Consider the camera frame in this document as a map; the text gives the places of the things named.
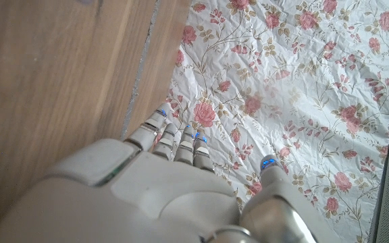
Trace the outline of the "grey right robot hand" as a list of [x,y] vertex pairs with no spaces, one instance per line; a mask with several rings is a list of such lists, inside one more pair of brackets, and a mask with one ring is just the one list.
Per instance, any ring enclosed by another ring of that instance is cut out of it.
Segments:
[[158,107],[127,139],[102,139],[48,170],[0,221],[0,242],[337,242],[279,160],[239,207],[207,139]]

